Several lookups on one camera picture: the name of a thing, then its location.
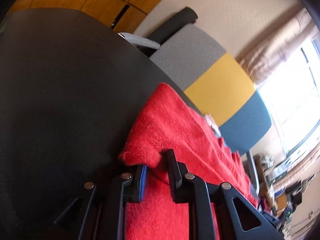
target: gray fabric panel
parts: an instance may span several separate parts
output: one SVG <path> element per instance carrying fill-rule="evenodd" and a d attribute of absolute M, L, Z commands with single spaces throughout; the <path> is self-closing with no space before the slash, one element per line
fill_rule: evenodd
<path fill-rule="evenodd" d="M 207 33 L 188 24 L 161 45 L 150 59 L 185 90 L 225 52 Z"/>

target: curtain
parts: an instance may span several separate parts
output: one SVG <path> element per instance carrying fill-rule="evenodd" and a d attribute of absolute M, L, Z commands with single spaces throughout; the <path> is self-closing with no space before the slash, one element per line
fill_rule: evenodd
<path fill-rule="evenodd" d="M 277 192 L 282 188 L 294 183 L 304 171 L 306 171 L 313 163 L 315 163 L 318 157 L 320 157 L 320 142 L 301 162 L 292 168 L 286 176 L 273 184 L 274 192 Z"/>
<path fill-rule="evenodd" d="M 240 59 L 239 64 L 256 85 L 262 84 L 307 38 L 317 36 L 319 30 L 304 8 Z"/>

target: metal screw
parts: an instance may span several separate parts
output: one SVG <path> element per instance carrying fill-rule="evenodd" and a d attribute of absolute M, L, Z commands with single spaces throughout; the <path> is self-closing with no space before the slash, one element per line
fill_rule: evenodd
<path fill-rule="evenodd" d="M 130 172 L 122 173 L 121 178 L 122 179 L 130 179 L 132 177 Z"/>
<path fill-rule="evenodd" d="M 186 173 L 186 174 L 184 175 L 184 177 L 185 177 L 186 179 L 194 179 L 194 178 L 195 178 L 195 175 L 194 175 L 193 173 Z"/>
<path fill-rule="evenodd" d="M 84 188 L 85 188 L 85 189 L 92 189 L 93 186 L 94 186 L 93 182 L 86 182 L 86 183 L 84 184 Z"/>
<path fill-rule="evenodd" d="M 231 184 L 230 184 L 230 183 L 227 183 L 227 182 L 224 182 L 224 183 L 222 183 L 222 187 L 223 187 L 224 189 L 231 189 Z"/>

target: blue fabric panel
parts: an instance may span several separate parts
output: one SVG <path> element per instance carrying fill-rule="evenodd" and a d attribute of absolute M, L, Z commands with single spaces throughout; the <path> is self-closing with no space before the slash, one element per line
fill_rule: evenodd
<path fill-rule="evenodd" d="M 258 91 L 227 122 L 219 127 L 231 150 L 243 155 L 270 129 L 271 118 Z"/>

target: yellow fabric panel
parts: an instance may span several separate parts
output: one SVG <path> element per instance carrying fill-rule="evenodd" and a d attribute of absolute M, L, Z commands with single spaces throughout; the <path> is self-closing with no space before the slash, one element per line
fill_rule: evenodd
<path fill-rule="evenodd" d="M 229 120 L 254 92 L 252 81 L 228 53 L 185 90 L 201 113 L 211 114 L 218 126 Z"/>

